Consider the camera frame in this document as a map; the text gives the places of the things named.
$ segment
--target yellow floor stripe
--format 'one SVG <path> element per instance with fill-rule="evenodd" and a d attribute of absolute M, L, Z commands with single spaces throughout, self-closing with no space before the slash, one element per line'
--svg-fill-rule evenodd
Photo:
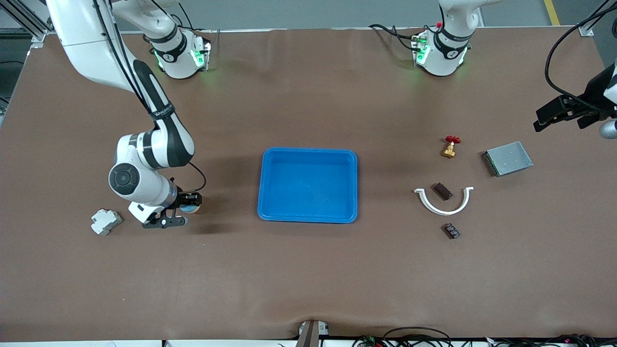
<path fill-rule="evenodd" d="M 553 0 L 544 0 L 544 5 L 546 6 L 546 11 L 549 13 L 550 23 L 552 25 L 561 25 L 559 24 L 559 18 L 557 18 L 557 12 L 555 12 Z"/>

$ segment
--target brown table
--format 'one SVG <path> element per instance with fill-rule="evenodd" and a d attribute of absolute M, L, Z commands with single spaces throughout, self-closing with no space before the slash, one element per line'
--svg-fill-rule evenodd
<path fill-rule="evenodd" d="M 554 98 L 545 57 L 565 28 L 482 29 L 456 74 L 413 67 L 369 30 L 210 35 L 212 70 L 158 70 L 208 176 L 187 227 L 144 230 L 107 186 L 116 141 L 152 124 L 130 93 L 87 81 L 57 38 L 31 52 L 1 129 L 3 340 L 286 338 L 424 325 L 455 337 L 617 333 L 615 142 L 574 122 L 534 133 Z M 139 35 L 126 38 L 154 66 Z M 573 35 L 555 81 L 580 92 L 602 70 Z M 455 159 L 439 155 L 457 135 Z M 491 177 L 479 154 L 522 141 L 535 166 Z M 265 222 L 260 163 L 272 146 L 348 148 L 359 161 L 350 225 Z M 167 169 L 182 187 L 193 169 Z M 442 182 L 468 207 L 426 210 Z M 99 208 L 125 218 L 90 230 Z M 462 232 L 449 240 L 452 222 Z"/>

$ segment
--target white plastic connector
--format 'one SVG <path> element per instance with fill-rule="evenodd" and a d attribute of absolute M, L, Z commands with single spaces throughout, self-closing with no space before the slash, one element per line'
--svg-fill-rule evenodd
<path fill-rule="evenodd" d="M 450 211 L 450 212 L 446 212 L 446 211 L 442 211 L 438 208 L 436 208 L 435 206 L 433 206 L 433 204 L 431 204 L 428 201 L 428 198 L 426 197 L 426 193 L 424 192 L 424 189 L 422 188 L 418 188 L 416 190 L 414 190 L 414 193 L 418 193 L 420 194 L 420 200 L 422 200 L 422 203 L 424 204 L 424 206 L 426 206 L 427 209 L 429 209 L 429 211 L 431 211 L 432 213 L 435 214 L 439 214 L 439 215 L 453 215 L 456 213 L 459 213 L 460 211 L 462 211 L 465 206 L 467 206 L 467 203 L 469 202 L 469 192 L 473 190 L 472 186 L 469 186 L 467 188 L 465 188 L 463 191 L 463 204 L 461 204 L 461 206 L 454 210 L 454 211 Z"/>
<path fill-rule="evenodd" d="M 90 227 L 98 235 L 105 236 L 118 224 L 122 223 L 122 218 L 114 211 L 108 211 L 105 209 L 98 210 L 95 215 L 92 216 L 94 222 Z"/>

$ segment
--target blue plastic tray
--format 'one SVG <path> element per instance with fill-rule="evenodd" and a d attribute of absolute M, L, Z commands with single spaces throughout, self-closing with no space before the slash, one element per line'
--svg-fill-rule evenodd
<path fill-rule="evenodd" d="M 268 149 L 257 213 L 281 222 L 353 222 L 358 216 L 358 158 L 346 149 Z"/>

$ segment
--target white arc-shaped object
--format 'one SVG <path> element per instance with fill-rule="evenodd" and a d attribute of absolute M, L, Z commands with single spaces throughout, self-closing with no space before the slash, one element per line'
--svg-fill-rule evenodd
<path fill-rule="evenodd" d="M 429 211 L 431 211 L 432 213 L 439 214 L 439 215 L 453 215 L 453 214 L 459 213 L 465 208 L 465 206 L 467 206 L 467 203 L 469 202 L 469 192 L 472 190 L 473 190 L 472 186 L 465 188 L 463 190 L 463 203 L 458 209 L 454 211 L 450 211 L 450 212 L 442 211 L 436 208 L 435 206 L 433 206 L 433 204 L 431 204 L 428 201 L 428 198 L 426 197 L 426 193 L 424 192 L 424 189 L 418 188 L 414 190 L 413 192 L 420 194 L 420 200 L 422 200 L 422 203 L 424 204 L 424 206 L 426 206 L 426 208 L 429 209 Z"/>

